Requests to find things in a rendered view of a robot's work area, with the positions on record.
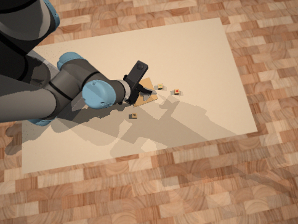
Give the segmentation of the tan mat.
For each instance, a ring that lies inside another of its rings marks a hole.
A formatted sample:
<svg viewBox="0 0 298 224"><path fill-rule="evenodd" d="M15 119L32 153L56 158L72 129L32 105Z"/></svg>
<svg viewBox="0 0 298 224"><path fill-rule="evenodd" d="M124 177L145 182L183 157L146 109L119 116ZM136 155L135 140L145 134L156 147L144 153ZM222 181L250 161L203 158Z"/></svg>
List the tan mat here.
<svg viewBox="0 0 298 224"><path fill-rule="evenodd" d="M140 80L139 84L141 84L143 87L154 90L152 83L150 81L150 78L145 78L143 80ZM143 96L140 95L140 92L139 92L139 97L138 97L137 101L133 104L134 104L134 107L136 107L136 106L143 105L145 103L151 102L156 99L158 99L156 95L151 95L146 101L143 101Z"/></svg>

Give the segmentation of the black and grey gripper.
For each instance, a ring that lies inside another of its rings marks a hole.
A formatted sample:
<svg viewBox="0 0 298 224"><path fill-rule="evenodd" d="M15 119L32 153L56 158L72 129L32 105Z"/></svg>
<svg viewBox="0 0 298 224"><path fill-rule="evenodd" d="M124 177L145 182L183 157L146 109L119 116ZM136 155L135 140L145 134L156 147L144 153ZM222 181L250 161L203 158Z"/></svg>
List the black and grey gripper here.
<svg viewBox="0 0 298 224"><path fill-rule="evenodd" d="M139 97L139 92L140 92L140 95L143 96L143 101L146 101L151 95L156 95L157 94L157 92L155 90L143 87L139 83L138 83L137 87L134 89L134 91L132 91L132 87L129 83L128 83L128 85L130 87L132 95L130 94L129 98L125 102L130 104L130 105L137 101L137 99Z"/></svg>

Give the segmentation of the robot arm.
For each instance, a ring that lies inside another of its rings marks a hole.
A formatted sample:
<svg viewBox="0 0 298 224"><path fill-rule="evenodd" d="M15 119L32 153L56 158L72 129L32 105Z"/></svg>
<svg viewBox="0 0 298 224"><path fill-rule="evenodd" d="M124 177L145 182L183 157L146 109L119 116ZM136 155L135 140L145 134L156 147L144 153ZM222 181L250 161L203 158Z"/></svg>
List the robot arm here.
<svg viewBox="0 0 298 224"><path fill-rule="evenodd" d="M124 81L109 80L85 58L67 52L50 80L47 65L27 54L59 24L49 0L0 0L0 123L28 120L46 126L81 91L90 108L108 108L126 101L128 83L134 91L147 72L148 65L138 60Z"/></svg>

